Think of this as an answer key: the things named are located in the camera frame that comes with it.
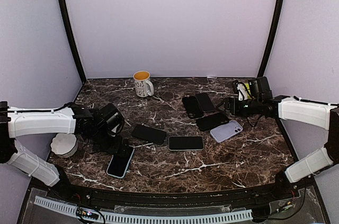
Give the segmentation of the purple phone with dark screen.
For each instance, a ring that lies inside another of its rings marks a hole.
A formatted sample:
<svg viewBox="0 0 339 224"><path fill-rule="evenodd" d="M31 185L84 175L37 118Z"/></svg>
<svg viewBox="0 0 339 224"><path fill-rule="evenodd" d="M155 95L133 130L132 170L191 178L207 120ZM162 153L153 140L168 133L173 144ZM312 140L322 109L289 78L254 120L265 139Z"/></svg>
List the purple phone with dark screen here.
<svg viewBox="0 0 339 224"><path fill-rule="evenodd" d="M207 93L195 94L198 104L204 113L214 112L215 106Z"/></svg>

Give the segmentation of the black phone from ring case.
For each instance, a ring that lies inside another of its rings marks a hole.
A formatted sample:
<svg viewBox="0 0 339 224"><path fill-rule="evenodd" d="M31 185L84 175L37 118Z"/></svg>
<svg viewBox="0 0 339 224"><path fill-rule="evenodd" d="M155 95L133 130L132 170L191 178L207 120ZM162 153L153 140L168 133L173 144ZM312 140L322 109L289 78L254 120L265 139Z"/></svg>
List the black phone from ring case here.
<svg viewBox="0 0 339 224"><path fill-rule="evenodd" d="M200 131L207 131L229 122L228 116L222 113L215 113L196 120Z"/></svg>

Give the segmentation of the silver phone with dark screen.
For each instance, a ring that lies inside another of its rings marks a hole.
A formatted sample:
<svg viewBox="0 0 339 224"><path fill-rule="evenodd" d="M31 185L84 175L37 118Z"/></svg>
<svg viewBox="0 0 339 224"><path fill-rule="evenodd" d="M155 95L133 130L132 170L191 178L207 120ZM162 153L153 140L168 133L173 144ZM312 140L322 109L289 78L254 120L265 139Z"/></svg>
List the silver phone with dark screen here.
<svg viewBox="0 0 339 224"><path fill-rule="evenodd" d="M202 150L204 148L203 139L194 137L169 137L168 148L171 151Z"/></svg>

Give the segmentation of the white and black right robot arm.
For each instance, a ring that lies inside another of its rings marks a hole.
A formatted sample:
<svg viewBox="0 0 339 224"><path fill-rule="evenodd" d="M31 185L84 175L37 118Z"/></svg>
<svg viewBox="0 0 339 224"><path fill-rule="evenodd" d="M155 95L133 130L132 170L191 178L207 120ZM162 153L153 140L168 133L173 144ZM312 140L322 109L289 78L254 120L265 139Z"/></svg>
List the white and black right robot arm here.
<svg viewBox="0 0 339 224"><path fill-rule="evenodd" d="M322 147L291 164L276 175L270 195L281 200L291 190L291 184L316 175L338 164L338 104L308 100L289 95L274 96L265 76L249 79L245 84L232 82L234 97L226 97L216 106L225 115L248 118L273 118L326 130L327 141Z"/></svg>

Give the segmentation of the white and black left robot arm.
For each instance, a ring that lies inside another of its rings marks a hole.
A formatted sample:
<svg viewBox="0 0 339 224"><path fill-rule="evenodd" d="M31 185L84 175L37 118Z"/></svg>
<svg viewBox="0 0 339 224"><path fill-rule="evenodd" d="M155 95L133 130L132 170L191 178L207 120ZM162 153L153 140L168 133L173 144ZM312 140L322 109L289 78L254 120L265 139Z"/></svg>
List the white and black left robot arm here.
<svg viewBox="0 0 339 224"><path fill-rule="evenodd" d="M64 201L75 196L74 188L62 168L50 164L27 150L17 137L55 133L81 135L92 142L96 151L126 157L131 153L121 112L109 103L101 109L87 109L73 102L53 109L21 109L1 102L1 163L16 167L30 177L54 187Z"/></svg>

